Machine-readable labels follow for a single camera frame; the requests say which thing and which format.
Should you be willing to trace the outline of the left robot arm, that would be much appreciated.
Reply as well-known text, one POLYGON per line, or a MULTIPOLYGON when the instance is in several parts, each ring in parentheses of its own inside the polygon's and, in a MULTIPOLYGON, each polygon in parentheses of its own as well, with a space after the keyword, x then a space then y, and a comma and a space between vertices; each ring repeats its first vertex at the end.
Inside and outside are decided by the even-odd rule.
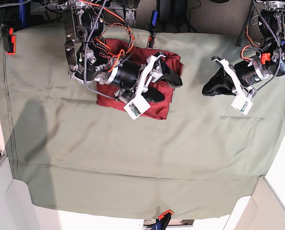
POLYGON ((261 88, 275 78, 285 77, 285 0, 263 0, 263 8, 257 7, 257 0, 251 1, 249 14, 236 45, 247 37, 249 45, 240 52, 241 61, 230 65, 227 59, 212 57, 220 69, 204 85, 204 96, 244 94, 255 96, 261 88))

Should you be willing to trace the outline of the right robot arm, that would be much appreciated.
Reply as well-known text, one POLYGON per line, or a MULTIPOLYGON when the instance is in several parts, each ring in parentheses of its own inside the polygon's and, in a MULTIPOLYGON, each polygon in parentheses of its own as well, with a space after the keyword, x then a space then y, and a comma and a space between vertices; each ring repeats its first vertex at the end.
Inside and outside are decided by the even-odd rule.
POLYGON ((134 35, 127 22, 106 6, 87 0, 68 0, 64 3, 69 13, 65 24, 65 51, 69 64, 69 75, 82 81, 88 90, 90 83, 116 87, 112 96, 94 90, 93 92, 109 99, 125 104, 136 98, 142 98, 146 103, 161 102, 165 99, 163 93, 153 87, 160 81, 170 88, 183 85, 181 77, 165 62, 167 54, 159 51, 150 54, 142 64, 131 60, 134 53, 134 35), (113 51, 102 37, 107 22, 103 13, 108 12, 119 19, 113 27, 124 28, 129 35, 126 48, 113 51))

